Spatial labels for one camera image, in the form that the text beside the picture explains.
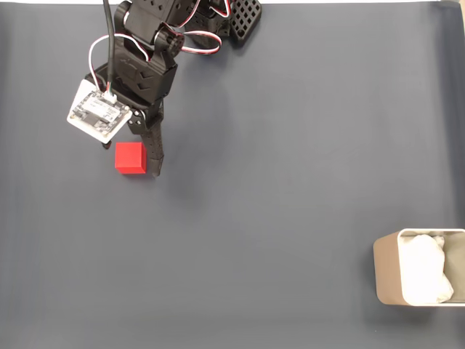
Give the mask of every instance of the robotic arm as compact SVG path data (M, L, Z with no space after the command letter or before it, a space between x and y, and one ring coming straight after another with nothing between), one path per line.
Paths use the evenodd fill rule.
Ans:
M142 137L154 177L159 176L163 162L163 99L176 74L174 58L181 51L215 53L221 45L220 36L243 45L261 14L262 6L257 0L232 3L230 0L132 0L118 6L114 16L117 34L113 79L108 81L106 63L95 69L95 78L90 73L86 80L97 81L99 93L105 87L111 88L118 103L125 105L125 109L129 107L132 112L127 121L129 128ZM192 36L193 41L203 50L184 47L185 35L176 30L183 26L187 34L196 34ZM215 37L220 45L212 49ZM102 144L108 149L111 141Z

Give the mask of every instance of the circuit board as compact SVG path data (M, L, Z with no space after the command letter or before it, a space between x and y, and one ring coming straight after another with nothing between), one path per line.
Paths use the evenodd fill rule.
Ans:
M119 129L131 118L127 105L112 103L100 91L91 91L68 115L68 121L98 139L108 143Z

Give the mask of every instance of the gray surface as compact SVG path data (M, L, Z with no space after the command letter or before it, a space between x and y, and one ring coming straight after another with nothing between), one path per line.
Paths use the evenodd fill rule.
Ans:
M65 121L104 32L0 5L1 349L465 347L462 310L376 299L371 250L465 226L457 4L265 6L181 55L155 182Z

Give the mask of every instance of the red block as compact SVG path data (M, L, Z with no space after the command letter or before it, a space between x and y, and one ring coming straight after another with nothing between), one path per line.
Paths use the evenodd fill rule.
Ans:
M123 175L147 172L147 150L144 143L116 143L115 168Z

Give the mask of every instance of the black cable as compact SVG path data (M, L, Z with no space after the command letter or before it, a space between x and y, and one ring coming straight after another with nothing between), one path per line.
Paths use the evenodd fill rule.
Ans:
M105 17L107 19L108 28L108 77L107 81L111 86L113 82L113 74L115 71L115 28L113 27L113 18L111 17L111 8L108 0L103 0L103 8L105 9Z

